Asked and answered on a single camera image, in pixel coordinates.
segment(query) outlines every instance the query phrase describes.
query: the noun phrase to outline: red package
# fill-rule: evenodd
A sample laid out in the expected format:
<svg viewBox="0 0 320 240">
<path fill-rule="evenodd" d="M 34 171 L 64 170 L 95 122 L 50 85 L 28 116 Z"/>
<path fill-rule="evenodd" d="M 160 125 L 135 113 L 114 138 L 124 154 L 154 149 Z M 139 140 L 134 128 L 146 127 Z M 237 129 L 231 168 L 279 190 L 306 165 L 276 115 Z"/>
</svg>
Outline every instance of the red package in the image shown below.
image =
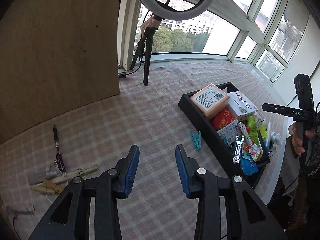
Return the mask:
<svg viewBox="0 0 320 240">
<path fill-rule="evenodd" d="M 211 121 L 213 128 L 217 131 L 221 128 L 230 124 L 235 118 L 231 115 L 231 113 L 226 109 L 223 108 Z"/>
</svg>

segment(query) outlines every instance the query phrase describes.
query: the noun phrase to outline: table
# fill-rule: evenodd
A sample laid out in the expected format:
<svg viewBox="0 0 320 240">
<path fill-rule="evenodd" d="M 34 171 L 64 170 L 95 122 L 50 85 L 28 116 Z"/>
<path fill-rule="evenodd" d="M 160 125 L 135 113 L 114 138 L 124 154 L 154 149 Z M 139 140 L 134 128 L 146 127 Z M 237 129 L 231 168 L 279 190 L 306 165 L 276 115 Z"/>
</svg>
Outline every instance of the table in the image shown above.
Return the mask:
<svg viewBox="0 0 320 240">
<path fill-rule="evenodd" d="M 15 221 L 21 239 L 27 239 L 51 205 L 47 198 L 31 191 L 27 175 L 43 171 L 55 158 L 52 127 L 58 128 L 61 152 L 67 171 L 98 163 L 100 175 L 140 147 L 140 162 L 132 193 L 118 200 L 122 237 L 126 239 L 193 239 L 197 200 L 184 195 L 175 163 L 175 147 L 183 144 L 189 157 L 217 176 L 226 177 L 206 143 L 196 151 L 188 132 L 196 132 L 178 107 L 181 96 L 209 83 L 232 82 L 258 108 L 275 100 L 242 64 L 190 63 L 150 68 L 149 85 L 143 85 L 143 71 L 120 79 L 120 95 L 106 98 L 54 117 L 24 131 L 0 146 L 0 192 L 4 205 L 17 209 L 35 207 L 34 216 Z M 258 111 L 272 130 L 282 133 L 284 117 Z M 263 198 L 277 164 L 269 163 L 255 189 Z M 221 231 L 226 234 L 223 197 Z"/>
</svg>

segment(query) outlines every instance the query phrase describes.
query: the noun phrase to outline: silver bolt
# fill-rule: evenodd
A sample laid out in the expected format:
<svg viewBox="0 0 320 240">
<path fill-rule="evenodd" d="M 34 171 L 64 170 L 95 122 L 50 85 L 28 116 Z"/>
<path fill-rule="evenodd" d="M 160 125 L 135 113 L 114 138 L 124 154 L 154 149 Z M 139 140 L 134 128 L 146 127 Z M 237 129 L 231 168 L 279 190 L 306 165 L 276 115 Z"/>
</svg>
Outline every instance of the silver bolt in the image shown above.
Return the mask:
<svg viewBox="0 0 320 240">
<path fill-rule="evenodd" d="M 80 183 L 81 182 L 81 177 L 74 177 L 73 179 L 72 179 L 72 182 L 74 183 L 74 184 L 78 184 L 78 183 Z"/>
<path fill-rule="evenodd" d="M 241 177 L 241 176 L 234 176 L 234 177 L 233 177 L 233 180 L 234 180 L 235 182 L 241 182 L 241 181 L 242 181 L 242 177 Z"/>
<path fill-rule="evenodd" d="M 118 171 L 116 169 L 110 169 L 108 170 L 109 175 L 116 175 Z"/>
<path fill-rule="evenodd" d="M 207 172 L 207 170 L 204 169 L 204 168 L 199 168 L 199 169 L 197 169 L 197 172 L 198 172 L 199 174 L 205 174 L 205 173 Z"/>
</svg>

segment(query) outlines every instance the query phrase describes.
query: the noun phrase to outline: white ring light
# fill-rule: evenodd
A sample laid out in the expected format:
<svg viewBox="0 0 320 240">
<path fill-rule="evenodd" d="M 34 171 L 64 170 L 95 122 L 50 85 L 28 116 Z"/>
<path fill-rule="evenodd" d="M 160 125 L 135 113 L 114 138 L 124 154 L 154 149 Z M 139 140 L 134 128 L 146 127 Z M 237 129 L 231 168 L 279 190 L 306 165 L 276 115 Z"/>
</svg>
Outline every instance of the white ring light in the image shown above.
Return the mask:
<svg viewBox="0 0 320 240">
<path fill-rule="evenodd" d="M 177 12 L 177 11 L 169 11 L 161 7 L 155 0 L 141 0 L 143 5 L 155 15 L 158 15 L 163 19 L 175 20 L 175 21 L 188 20 L 188 19 L 192 19 L 194 17 L 199 16 L 209 8 L 212 1 L 213 0 L 200 0 L 192 8 L 185 11 Z"/>
</svg>

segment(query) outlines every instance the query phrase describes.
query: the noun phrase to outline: black tray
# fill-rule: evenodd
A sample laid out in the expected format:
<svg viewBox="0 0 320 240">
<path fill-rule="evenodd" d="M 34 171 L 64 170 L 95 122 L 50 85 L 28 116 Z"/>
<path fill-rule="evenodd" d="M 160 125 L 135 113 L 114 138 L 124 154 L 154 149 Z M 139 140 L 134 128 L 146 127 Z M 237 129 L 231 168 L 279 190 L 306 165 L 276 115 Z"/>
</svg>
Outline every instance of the black tray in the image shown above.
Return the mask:
<svg viewBox="0 0 320 240">
<path fill-rule="evenodd" d="M 239 91 L 231 82 L 224 83 L 217 86 L 221 90 L 227 88 L 227 92 L 236 92 Z M 226 172 L 229 178 L 234 175 L 242 176 L 247 183 L 255 188 L 266 165 L 270 163 L 270 159 L 267 153 L 267 149 L 265 148 L 262 140 L 262 136 L 260 132 L 258 133 L 260 143 L 262 145 L 263 154 L 260 161 L 257 162 L 258 172 L 252 174 L 251 176 L 246 176 L 242 172 L 242 169 L 239 164 L 232 163 L 233 153 L 228 149 L 228 147 L 224 144 L 223 140 L 218 135 L 217 131 L 212 127 L 207 117 L 202 113 L 202 111 L 191 101 L 190 97 L 197 93 L 199 90 L 184 94 L 178 106 L 188 117 L 193 126 L 201 132 L 201 137 L 209 146 L 210 150 L 213 152 L 214 156 L 219 161 L 220 165 Z"/>
</svg>

